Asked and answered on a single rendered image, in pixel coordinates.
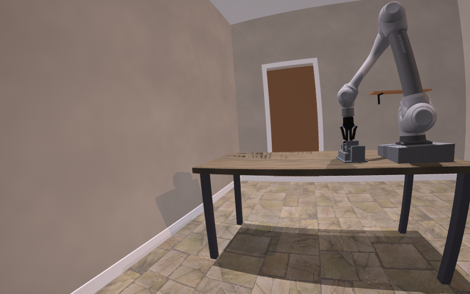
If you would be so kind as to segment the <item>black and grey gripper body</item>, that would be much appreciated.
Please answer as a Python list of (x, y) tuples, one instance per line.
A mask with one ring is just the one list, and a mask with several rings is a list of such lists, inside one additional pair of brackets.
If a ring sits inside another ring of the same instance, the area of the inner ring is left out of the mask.
[(354, 126), (353, 117), (343, 117), (343, 126), (345, 129), (347, 125), (348, 125), (349, 130), (350, 130), (350, 125), (352, 125), (352, 128), (353, 128)]

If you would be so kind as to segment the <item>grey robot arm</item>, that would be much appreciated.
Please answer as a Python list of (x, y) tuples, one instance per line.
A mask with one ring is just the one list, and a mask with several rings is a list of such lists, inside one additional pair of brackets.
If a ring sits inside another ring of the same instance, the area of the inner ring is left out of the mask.
[(420, 76), (407, 35), (407, 18), (404, 6), (397, 1), (385, 5), (379, 14), (379, 31), (373, 48), (353, 79), (338, 92), (342, 116), (354, 116), (358, 86), (381, 54), (390, 45), (397, 66), (403, 95), (398, 109), (398, 129), (401, 146), (432, 144), (426, 140), (426, 131), (437, 119), (430, 96), (423, 93)]

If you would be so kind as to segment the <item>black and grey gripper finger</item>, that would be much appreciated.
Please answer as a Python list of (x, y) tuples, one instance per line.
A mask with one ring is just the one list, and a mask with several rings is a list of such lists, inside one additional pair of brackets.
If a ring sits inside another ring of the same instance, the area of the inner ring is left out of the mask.
[(352, 133), (352, 125), (350, 125), (349, 141), (352, 141), (355, 138), (355, 133), (356, 133), (357, 126), (354, 125), (353, 127), (354, 127), (354, 129), (353, 129), (353, 133)]
[(345, 133), (344, 133), (344, 129), (343, 129), (343, 128), (344, 128), (344, 126), (342, 125), (342, 126), (340, 127), (340, 129), (341, 129), (341, 132), (342, 132), (343, 139), (344, 139), (344, 140), (348, 140), (348, 125), (346, 126)]

